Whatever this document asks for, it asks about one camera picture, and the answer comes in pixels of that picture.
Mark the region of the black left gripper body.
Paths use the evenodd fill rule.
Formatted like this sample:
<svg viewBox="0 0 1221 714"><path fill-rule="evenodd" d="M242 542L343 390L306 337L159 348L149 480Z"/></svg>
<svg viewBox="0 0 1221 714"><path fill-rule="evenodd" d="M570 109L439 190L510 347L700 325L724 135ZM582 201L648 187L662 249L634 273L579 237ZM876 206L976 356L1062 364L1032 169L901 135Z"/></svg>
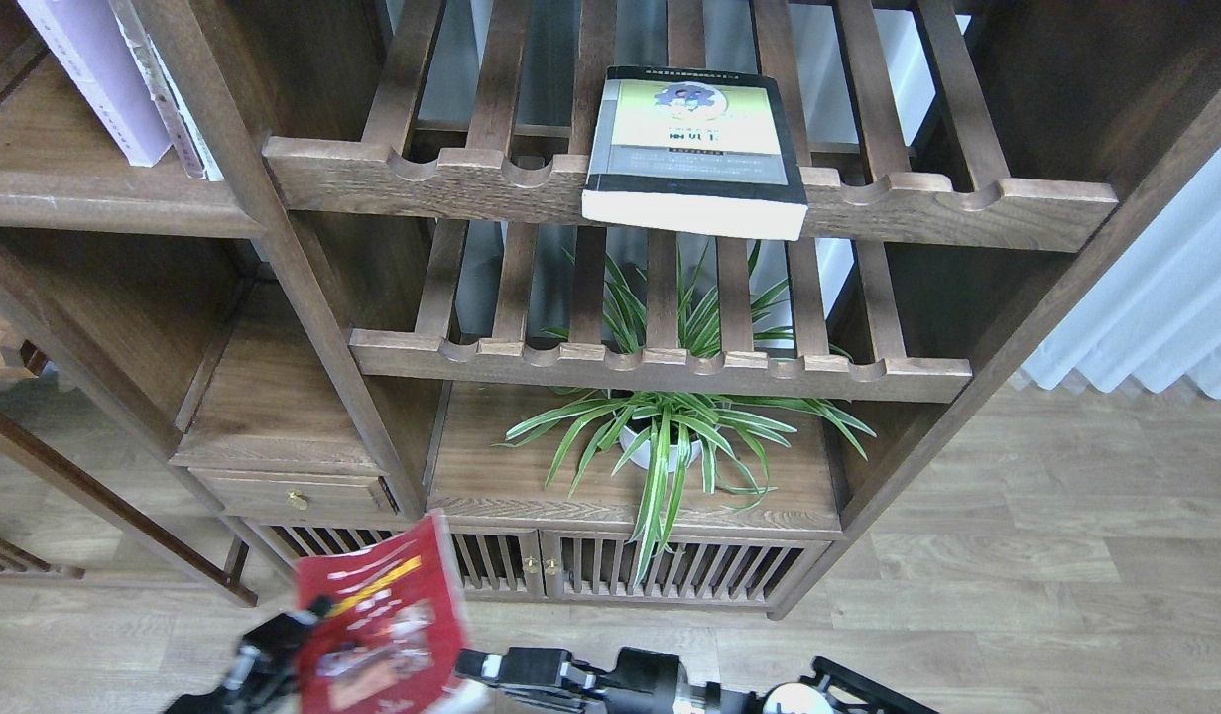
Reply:
<svg viewBox="0 0 1221 714"><path fill-rule="evenodd" d="M276 615L243 633L234 662L208 694L183 694L167 713L274 713L299 691L295 659L335 600L317 596L309 607Z"/></svg>

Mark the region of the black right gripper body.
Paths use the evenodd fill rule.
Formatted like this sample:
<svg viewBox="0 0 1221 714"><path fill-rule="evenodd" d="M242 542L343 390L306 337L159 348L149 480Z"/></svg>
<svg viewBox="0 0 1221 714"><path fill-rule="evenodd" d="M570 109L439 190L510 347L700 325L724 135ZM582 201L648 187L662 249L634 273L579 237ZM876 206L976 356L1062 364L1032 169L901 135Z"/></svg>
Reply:
<svg viewBox="0 0 1221 714"><path fill-rule="evenodd" d="M501 691L556 713L691 713L692 688L674 654L623 647L601 670L560 648L510 648L502 655Z"/></svg>

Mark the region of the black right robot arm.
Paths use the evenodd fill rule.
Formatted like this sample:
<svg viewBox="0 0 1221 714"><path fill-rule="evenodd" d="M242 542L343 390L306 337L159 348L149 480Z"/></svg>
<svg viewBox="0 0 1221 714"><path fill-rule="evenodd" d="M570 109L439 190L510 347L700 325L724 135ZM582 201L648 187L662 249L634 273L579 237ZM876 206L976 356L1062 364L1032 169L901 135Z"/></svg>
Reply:
<svg viewBox="0 0 1221 714"><path fill-rule="evenodd" d="M556 713L927 713L930 708L818 655L812 676L766 694L692 685L681 659L623 647L614 669L560 648L510 647L505 654L464 648L457 677L471 679L525 705Z"/></svg>

